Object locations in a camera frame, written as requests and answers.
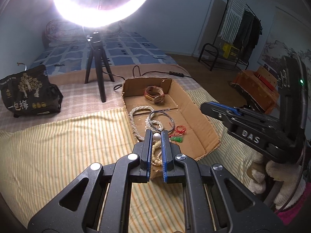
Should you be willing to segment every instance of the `black bag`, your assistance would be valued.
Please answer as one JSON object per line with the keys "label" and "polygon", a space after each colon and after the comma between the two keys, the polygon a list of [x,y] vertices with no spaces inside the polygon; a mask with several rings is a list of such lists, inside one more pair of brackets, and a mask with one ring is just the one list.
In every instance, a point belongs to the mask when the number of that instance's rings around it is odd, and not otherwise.
{"label": "black bag", "polygon": [[59,113],[63,95],[49,82],[44,65],[0,80],[5,107],[15,117]]}

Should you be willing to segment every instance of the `wooden floor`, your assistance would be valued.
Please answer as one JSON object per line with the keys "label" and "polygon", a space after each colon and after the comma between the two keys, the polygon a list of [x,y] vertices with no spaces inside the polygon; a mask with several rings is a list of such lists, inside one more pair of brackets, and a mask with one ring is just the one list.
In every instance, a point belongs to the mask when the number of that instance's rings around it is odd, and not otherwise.
{"label": "wooden floor", "polygon": [[178,65],[185,68],[191,77],[218,102],[232,107],[241,107],[246,104],[245,99],[228,84],[228,82],[231,82],[236,77],[237,71],[214,68],[211,72],[206,65],[198,62],[194,57],[177,54],[168,55]]}

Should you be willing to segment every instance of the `watch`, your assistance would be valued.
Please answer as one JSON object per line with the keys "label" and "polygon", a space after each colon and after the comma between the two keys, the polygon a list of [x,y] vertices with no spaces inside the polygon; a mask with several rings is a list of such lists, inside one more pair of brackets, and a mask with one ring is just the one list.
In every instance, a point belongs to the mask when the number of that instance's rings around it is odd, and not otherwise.
{"label": "watch", "polygon": [[164,101],[164,92],[157,86],[149,86],[145,89],[145,97],[154,104],[159,104]]}

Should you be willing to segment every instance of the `yellow striped fabric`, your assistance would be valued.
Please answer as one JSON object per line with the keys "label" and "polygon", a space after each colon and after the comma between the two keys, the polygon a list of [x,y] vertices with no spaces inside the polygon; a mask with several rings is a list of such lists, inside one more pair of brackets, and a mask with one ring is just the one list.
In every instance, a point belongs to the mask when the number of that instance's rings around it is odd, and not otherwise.
{"label": "yellow striped fabric", "polygon": [[[205,102],[217,102],[203,88],[187,91],[192,100],[198,107]],[[215,131],[220,137],[220,147],[212,153],[208,154],[199,162],[204,165],[212,165],[215,163],[222,164],[230,171],[240,182],[248,186],[250,178],[246,174],[246,170],[252,163],[254,150],[243,144],[239,140],[227,134],[227,128],[222,122],[214,118],[208,117],[214,125]]]}
{"label": "yellow striped fabric", "polygon": [[[124,108],[0,132],[0,192],[16,217],[30,218],[93,162],[116,162],[135,144]],[[134,184],[129,232],[184,231],[179,185]]]}

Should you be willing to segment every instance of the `gray bangle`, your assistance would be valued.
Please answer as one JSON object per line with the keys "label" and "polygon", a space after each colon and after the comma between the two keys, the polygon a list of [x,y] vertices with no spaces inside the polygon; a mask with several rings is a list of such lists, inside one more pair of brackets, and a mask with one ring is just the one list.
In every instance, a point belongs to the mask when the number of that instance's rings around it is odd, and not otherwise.
{"label": "gray bangle", "polygon": [[171,120],[171,122],[173,123],[173,127],[172,127],[172,129],[170,129],[170,130],[168,131],[168,133],[172,132],[172,131],[175,129],[174,120],[173,120],[168,114],[166,114],[165,112],[160,111],[160,110],[152,111],[152,112],[149,114],[149,123],[150,123],[150,125],[151,125],[153,128],[156,129],[156,127],[151,123],[151,115],[154,114],[154,113],[161,113],[161,114],[167,116],[167,117]]}

